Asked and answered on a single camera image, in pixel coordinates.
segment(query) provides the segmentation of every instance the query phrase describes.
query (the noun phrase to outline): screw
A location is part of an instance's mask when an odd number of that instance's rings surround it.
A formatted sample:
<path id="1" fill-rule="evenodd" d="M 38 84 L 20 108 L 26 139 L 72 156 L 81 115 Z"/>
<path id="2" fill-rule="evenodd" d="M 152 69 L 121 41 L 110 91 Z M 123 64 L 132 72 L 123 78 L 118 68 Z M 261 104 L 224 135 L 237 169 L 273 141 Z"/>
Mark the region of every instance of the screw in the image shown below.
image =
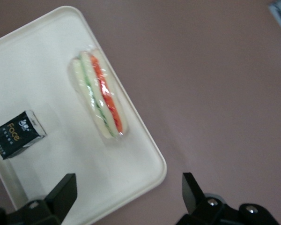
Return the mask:
<path id="1" fill-rule="evenodd" d="M 258 213 L 258 210 L 252 205 L 248 205 L 245 209 L 248 210 L 249 213 L 252 213 L 252 214 Z"/>
<path id="2" fill-rule="evenodd" d="M 37 202 L 37 201 L 34 201 L 33 203 L 31 203 L 30 205 L 29 205 L 29 208 L 30 209 L 34 209 L 35 207 L 37 207 L 39 205 L 39 203 Z"/>
<path id="3" fill-rule="evenodd" d="M 217 201 L 216 201 L 214 198 L 208 199 L 207 202 L 208 202 L 209 205 L 211 205 L 211 206 L 216 206 L 216 205 L 217 205 Z"/>

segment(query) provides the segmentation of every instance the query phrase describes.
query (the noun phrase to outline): plastic wrap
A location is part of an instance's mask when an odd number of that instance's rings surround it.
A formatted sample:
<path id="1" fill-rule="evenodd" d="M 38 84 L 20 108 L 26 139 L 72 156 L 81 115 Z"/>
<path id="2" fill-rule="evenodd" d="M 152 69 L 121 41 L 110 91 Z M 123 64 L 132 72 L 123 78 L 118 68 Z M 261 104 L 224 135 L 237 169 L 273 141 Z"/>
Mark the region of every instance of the plastic wrap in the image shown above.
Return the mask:
<path id="1" fill-rule="evenodd" d="M 125 134 L 125 113 L 114 90 L 112 71 L 100 51 L 80 52 L 69 68 L 71 83 L 101 134 L 106 138 Z"/>

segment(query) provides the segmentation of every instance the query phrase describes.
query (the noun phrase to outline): white tray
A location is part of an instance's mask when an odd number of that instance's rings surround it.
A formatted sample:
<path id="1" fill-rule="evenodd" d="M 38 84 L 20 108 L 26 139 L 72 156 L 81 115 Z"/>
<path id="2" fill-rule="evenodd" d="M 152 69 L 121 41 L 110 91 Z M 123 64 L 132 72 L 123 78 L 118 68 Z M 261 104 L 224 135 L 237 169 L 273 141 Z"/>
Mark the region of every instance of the white tray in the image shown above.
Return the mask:
<path id="1" fill-rule="evenodd" d="M 76 173 L 78 198 L 63 225 L 89 225 L 158 186 L 166 163 L 115 77 L 129 131 L 103 141 L 72 88 L 69 61 L 98 47 L 82 14 L 60 7 L 0 38 L 0 125 L 31 109 L 48 136 L 15 158 L 0 177 L 16 209 Z"/>

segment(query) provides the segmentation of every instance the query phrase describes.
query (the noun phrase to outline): black package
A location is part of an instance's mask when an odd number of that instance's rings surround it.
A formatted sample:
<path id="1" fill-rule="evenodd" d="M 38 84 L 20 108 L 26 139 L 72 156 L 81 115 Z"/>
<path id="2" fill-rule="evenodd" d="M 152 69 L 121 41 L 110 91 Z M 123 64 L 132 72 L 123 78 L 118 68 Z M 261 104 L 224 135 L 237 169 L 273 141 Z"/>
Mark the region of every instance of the black package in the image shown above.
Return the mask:
<path id="1" fill-rule="evenodd" d="M 24 111 L 0 127 L 0 154 L 12 158 L 46 136 L 31 110 Z"/>

